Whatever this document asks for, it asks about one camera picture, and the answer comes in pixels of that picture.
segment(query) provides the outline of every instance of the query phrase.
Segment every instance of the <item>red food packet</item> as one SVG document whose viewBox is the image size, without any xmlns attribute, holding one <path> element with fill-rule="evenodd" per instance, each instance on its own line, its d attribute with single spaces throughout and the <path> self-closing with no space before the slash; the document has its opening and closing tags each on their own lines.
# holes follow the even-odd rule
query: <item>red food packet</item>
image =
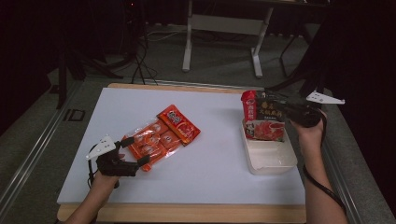
<svg viewBox="0 0 396 224">
<path fill-rule="evenodd" d="M 284 115 L 274 109 L 276 96 L 266 91 L 244 91 L 245 136 L 250 139 L 283 141 Z"/>
<path fill-rule="evenodd" d="M 123 137 L 134 137 L 134 143 L 128 149 L 137 160 L 150 155 L 150 162 L 142 167 L 143 171 L 151 170 L 154 163 L 172 155 L 181 145 L 186 146 L 200 133 L 174 105 L 167 107 L 157 117 L 143 129 Z"/>
<path fill-rule="evenodd" d="M 175 135 L 180 138 L 181 143 L 186 146 L 194 140 L 201 132 L 191 123 L 175 105 L 169 105 L 157 118 L 162 120 Z"/>
</svg>

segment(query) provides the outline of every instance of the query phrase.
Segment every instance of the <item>black curtain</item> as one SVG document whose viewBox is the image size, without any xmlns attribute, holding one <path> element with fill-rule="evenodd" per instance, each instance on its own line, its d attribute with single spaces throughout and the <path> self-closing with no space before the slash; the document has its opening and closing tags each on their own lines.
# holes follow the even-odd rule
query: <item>black curtain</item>
<svg viewBox="0 0 396 224">
<path fill-rule="evenodd" d="M 396 216 L 395 12 L 392 0 L 338 1 L 305 54 L 299 75 L 316 71 L 335 97 L 346 99 L 339 108 Z"/>
<path fill-rule="evenodd" d="M 0 5 L 0 134 L 50 87 L 56 48 L 48 36 L 42 1 L 3 1 Z"/>
<path fill-rule="evenodd" d="M 146 0 L 146 21 L 148 24 L 186 24 L 189 1 Z"/>
</svg>

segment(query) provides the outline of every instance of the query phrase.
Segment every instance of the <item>white plastic container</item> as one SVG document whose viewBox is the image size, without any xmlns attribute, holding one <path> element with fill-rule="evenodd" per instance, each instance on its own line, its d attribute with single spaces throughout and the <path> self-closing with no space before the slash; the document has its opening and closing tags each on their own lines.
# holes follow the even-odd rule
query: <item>white plastic container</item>
<svg viewBox="0 0 396 224">
<path fill-rule="evenodd" d="M 248 169 L 254 175 L 283 174 L 297 165 L 297 158 L 286 130 L 284 142 L 274 142 L 247 139 L 244 126 L 241 128 Z"/>
</svg>

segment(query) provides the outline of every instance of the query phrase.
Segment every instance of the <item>white table surface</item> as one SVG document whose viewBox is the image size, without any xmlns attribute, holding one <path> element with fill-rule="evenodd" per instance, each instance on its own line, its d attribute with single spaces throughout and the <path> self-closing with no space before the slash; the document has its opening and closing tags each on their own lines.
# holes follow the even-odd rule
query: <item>white table surface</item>
<svg viewBox="0 0 396 224">
<path fill-rule="evenodd" d="M 201 133 L 151 171 L 122 177 L 110 203 L 304 204 L 304 186 L 296 167 L 282 175 L 253 175 L 248 170 L 240 133 L 240 97 L 104 88 L 57 202 L 80 203 L 85 198 L 89 191 L 85 156 L 101 138 L 109 134 L 114 141 L 121 140 L 173 104 Z M 127 161 L 134 161 L 129 151 L 124 152 Z"/>
</svg>

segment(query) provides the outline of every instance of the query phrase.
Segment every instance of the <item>dark background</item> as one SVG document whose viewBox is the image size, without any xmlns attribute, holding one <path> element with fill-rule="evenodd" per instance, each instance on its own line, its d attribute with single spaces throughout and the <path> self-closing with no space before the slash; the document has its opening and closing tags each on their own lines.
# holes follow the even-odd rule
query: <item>dark background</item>
<svg viewBox="0 0 396 224">
<path fill-rule="evenodd" d="M 335 97 L 346 99 L 340 110 L 396 214 L 396 180 L 392 175 L 396 173 L 393 140 L 396 6 L 393 2 L 335 2 L 335 10 L 325 18 L 322 13 L 279 8 L 274 11 L 268 32 L 285 36 L 298 34 L 301 20 L 325 19 L 303 58 L 299 73 L 314 69 L 314 77 L 325 76 L 324 83 Z M 77 0 L 1 2 L 0 134 L 50 88 L 47 73 L 58 67 L 59 35 L 65 34 L 66 41 L 88 56 L 104 59 L 108 42 L 103 41 L 106 37 L 101 36 L 100 29 L 95 26 L 98 21 L 92 20 L 88 3 Z M 185 0 L 148 0 L 145 3 L 149 24 L 186 22 Z M 203 2 L 196 10 L 205 11 L 210 4 Z M 263 8 L 254 9 L 257 14 L 245 8 L 238 10 L 238 15 L 246 13 L 260 17 Z"/>
</svg>

